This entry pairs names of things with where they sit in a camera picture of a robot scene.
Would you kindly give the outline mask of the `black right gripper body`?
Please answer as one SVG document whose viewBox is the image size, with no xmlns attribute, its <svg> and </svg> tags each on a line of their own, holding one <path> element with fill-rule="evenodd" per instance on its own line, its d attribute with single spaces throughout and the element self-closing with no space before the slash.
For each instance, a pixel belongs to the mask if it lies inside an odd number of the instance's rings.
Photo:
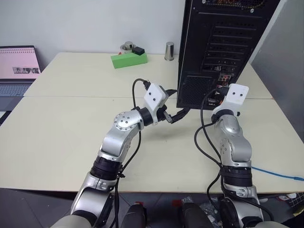
<svg viewBox="0 0 304 228">
<path fill-rule="evenodd" d="M 229 87 L 216 87 L 215 91 L 207 98 L 207 105 L 218 106 L 227 95 Z"/>
</svg>

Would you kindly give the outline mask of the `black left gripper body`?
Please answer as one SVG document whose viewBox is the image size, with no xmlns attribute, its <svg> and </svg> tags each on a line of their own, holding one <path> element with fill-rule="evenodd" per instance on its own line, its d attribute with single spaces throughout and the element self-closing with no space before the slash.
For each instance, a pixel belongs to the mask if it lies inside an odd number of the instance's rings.
<svg viewBox="0 0 304 228">
<path fill-rule="evenodd" d="M 167 101 L 167 98 L 165 99 L 162 107 L 158 108 L 158 110 L 157 110 L 157 119 L 158 119 L 159 122 L 166 120 L 167 122 L 171 123 L 172 122 L 172 118 L 166 112 L 166 110 L 167 110 L 167 106 L 165 105 L 166 101 Z"/>
</svg>

